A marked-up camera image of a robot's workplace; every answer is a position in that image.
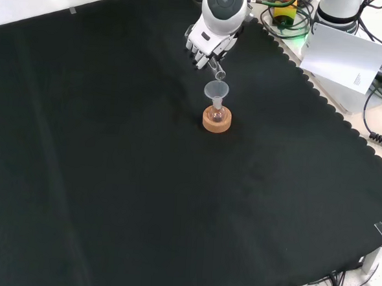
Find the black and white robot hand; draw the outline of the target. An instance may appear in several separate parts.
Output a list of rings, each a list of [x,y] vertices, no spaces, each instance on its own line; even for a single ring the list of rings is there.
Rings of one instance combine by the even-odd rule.
[[[242,31],[243,26],[240,26],[233,33],[215,34],[205,24],[203,16],[194,25],[190,25],[185,32],[186,49],[192,52],[196,69],[201,70],[209,62],[223,61]]]

